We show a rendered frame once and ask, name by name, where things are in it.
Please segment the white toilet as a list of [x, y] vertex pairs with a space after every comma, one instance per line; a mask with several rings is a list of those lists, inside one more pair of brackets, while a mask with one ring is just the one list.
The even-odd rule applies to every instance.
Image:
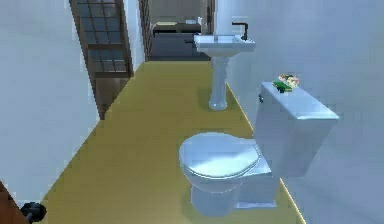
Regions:
[[179, 163], [205, 216], [274, 208], [284, 177], [304, 176], [339, 116], [305, 90], [261, 84], [253, 137], [205, 132], [184, 140]]

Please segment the dark bed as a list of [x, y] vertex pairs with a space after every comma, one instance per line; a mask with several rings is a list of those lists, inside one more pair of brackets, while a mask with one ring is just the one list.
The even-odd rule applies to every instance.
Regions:
[[157, 23], [153, 29], [151, 55], [153, 57], [190, 57], [196, 55], [194, 36], [201, 25], [186, 23]]

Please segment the black sink faucet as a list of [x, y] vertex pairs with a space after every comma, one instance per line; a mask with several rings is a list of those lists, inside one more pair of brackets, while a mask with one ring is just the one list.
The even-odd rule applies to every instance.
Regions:
[[241, 40], [248, 40], [248, 27], [249, 24], [247, 22], [232, 22], [233, 26], [242, 26], [243, 27], [243, 34], [241, 35]]

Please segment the small green house plant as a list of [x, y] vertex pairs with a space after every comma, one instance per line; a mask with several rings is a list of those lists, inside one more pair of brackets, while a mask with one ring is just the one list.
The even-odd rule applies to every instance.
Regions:
[[280, 74], [277, 81], [273, 81], [272, 85], [280, 92], [291, 92], [299, 84], [299, 78], [291, 74]]

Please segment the brown glass-paned door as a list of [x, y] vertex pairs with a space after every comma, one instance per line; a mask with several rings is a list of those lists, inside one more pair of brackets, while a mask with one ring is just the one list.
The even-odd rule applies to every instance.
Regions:
[[101, 120], [133, 77], [123, 0], [67, 0]]

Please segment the brown wooden door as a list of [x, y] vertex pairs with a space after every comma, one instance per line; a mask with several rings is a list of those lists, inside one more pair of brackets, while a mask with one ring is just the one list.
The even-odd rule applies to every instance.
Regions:
[[1, 181], [0, 224], [29, 224]]

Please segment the white pedestal sink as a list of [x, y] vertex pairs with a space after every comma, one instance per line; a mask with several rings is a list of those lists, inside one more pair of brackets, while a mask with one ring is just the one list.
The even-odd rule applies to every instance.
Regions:
[[243, 40], [240, 35], [195, 35], [194, 43], [199, 53], [211, 58], [213, 76], [209, 107], [214, 111], [225, 110], [229, 60], [239, 53], [253, 52], [256, 43], [253, 40]]

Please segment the brown door frame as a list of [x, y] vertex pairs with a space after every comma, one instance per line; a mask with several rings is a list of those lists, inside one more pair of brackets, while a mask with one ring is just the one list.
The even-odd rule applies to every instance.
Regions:
[[152, 50], [152, 29], [150, 23], [149, 0], [138, 0], [142, 27], [143, 49], [148, 61]]

